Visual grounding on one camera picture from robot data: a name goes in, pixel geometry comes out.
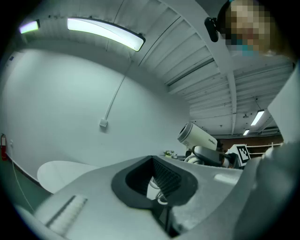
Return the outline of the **long ceiling light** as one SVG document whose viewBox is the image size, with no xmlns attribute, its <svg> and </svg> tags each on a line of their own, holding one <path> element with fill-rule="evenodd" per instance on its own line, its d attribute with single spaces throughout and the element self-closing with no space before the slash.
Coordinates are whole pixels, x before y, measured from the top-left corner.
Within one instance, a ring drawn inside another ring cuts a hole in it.
<svg viewBox="0 0 300 240">
<path fill-rule="evenodd" d="M 140 51 L 146 42 L 146 39 L 141 34 L 137 34 L 111 22 L 92 18 L 70 17 L 67 19 L 67 28 L 68 30 L 81 31 L 105 37 L 125 45 L 135 52 Z"/>
</svg>

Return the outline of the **white hair dryer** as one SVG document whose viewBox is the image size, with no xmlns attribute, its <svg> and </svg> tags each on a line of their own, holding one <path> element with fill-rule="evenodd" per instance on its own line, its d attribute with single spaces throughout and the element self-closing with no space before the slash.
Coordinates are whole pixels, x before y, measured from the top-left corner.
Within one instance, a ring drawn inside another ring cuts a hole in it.
<svg viewBox="0 0 300 240">
<path fill-rule="evenodd" d="M 202 146 L 211 150 L 218 148 L 218 141 L 192 122 L 188 122 L 180 131 L 178 141 L 185 145 L 187 150 L 192 150 L 194 146 Z M 153 177 L 149 181 L 146 197 L 150 200 L 157 200 L 161 205 L 167 205 L 167 200 Z"/>
</svg>

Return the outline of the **short ceiling light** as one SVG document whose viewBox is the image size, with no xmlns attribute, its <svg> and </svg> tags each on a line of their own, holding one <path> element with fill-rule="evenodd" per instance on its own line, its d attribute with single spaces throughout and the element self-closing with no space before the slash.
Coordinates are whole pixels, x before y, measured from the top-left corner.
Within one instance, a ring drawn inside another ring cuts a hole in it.
<svg viewBox="0 0 300 240">
<path fill-rule="evenodd" d="M 19 32 L 21 34 L 25 34 L 27 32 L 38 30 L 39 28 L 40 28 L 40 22 L 37 19 L 37 20 L 34 20 L 32 22 L 28 22 L 28 23 L 22 25 L 21 27 L 19 27 Z"/>
</svg>

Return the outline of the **red fire extinguisher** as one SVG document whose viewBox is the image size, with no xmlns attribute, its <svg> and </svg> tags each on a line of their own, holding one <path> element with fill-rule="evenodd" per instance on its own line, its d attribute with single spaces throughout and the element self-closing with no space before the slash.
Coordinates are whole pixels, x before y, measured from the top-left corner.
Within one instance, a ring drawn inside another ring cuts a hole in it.
<svg viewBox="0 0 300 240">
<path fill-rule="evenodd" d="M 4 134 L 1 134 L 1 136 L 0 136 L 0 155 L 1 155 L 1 159 L 3 161 L 7 160 L 7 154 L 6 154 L 6 136 Z"/>
</svg>

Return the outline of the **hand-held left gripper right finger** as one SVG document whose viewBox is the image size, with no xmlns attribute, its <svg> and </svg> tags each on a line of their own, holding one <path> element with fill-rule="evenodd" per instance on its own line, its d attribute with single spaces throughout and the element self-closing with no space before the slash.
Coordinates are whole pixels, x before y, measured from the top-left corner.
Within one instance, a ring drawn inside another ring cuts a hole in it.
<svg viewBox="0 0 300 240">
<path fill-rule="evenodd" d="M 195 165 L 153 156 L 155 174 L 175 184 L 167 195 L 165 229 L 153 237 L 232 237 L 241 203 L 237 196 L 241 170 Z"/>
</svg>

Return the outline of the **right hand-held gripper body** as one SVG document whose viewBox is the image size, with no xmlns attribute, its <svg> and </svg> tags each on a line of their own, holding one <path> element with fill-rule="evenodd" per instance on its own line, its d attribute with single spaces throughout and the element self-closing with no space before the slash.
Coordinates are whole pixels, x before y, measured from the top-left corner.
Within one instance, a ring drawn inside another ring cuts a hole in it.
<svg viewBox="0 0 300 240">
<path fill-rule="evenodd" d="M 244 168 L 251 159 L 245 144 L 234 144 L 226 154 L 231 157 L 230 161 L 234 168 Z"/>
</svg>

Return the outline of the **white wall conduit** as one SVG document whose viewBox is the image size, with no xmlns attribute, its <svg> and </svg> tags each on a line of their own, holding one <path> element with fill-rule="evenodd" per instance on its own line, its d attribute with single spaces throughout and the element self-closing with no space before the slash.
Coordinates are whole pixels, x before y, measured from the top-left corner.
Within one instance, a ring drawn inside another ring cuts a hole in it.
<svg viewBox="0 0 300 240">
<path fill-rule="evenodd" d="M 125 80 L 125 78 L 126 78 L 128 72 L 129 72 L 129 70 L 130 70 L 131 65 L 132 65 L 132 61 L 130 61 L 129 66 L 127 67 L 127 69 L 126 69 L 126 71 L 125 71 L 125 73 L 124 73 L 124 75 L 123 75 L 121 81 L 119 82 L 119 85 L 117 86 L 117 88 L 116 88 L 116 90 L 115 90 L 115 92 L 114 92 L 114 94 L 113 94 L 113 97 L 112 97 L 112 99 L 111 99 L 111 101 L 110 101 L 110 103 L 109 103 L 109 106 L 108 106 L 108 108 L 107 108 L 107 111 L 106 111 L 106 113 L 105 113 L 104 120 L 107 120 L 107 118 L 108 118 L 108 115 L 109 115 L 109 113 L 110 113 L 110 110 L 111 110 L 111 107 L 112 107 L 112 105 L 113 105 L 113 103 L 114 103 L 114 100 L 115 100 L 115 98 L 116 98 L 116 96 L 117 96 L 117 94 L 118 94 L 118 92 L 119 92 L 119 89 L 120 89 L 120 87 L 121 87 L 123 81 Z"/>
</svg>

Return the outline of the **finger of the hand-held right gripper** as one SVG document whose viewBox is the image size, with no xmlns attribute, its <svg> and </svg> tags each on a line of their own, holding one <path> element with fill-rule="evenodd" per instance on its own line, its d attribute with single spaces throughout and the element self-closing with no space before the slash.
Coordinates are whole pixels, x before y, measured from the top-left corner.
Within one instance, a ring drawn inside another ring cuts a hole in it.
<svg viewBox="0 0 300 240">
<path fill-rule="evenodd" d="M 201 146 L 194 146 L 192 149 L 192 153 L 197 158 L 196 163 L 221 167 L 224 155 L 222 152 L 211 150 Z"/>
</svg>

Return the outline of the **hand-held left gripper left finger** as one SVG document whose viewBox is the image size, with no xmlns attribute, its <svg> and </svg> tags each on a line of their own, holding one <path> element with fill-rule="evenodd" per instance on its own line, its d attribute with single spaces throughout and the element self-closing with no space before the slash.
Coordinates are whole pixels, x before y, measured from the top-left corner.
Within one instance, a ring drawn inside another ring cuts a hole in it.
<svg viewBox="0 0 300 240">
<path fill-rule="evenodd" d="M 46 199 L 35 217 L 43 224 L 48 223 L 76 195 L 87 202 L 66 233 L 69 240 L 169 240 L 149 210 L 128 207 L 112 191 L 114 175 L 139 160 L 141 157 L 81 175 Z"/>
</svg>

